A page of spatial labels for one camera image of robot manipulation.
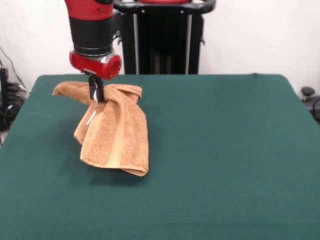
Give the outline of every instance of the green table surface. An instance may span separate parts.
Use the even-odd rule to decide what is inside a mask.
[[[0,149],[0,240],[319,240],[320,131],[280,75],[126,75],[150,172],[79,160],[87,107],[41,76]]]

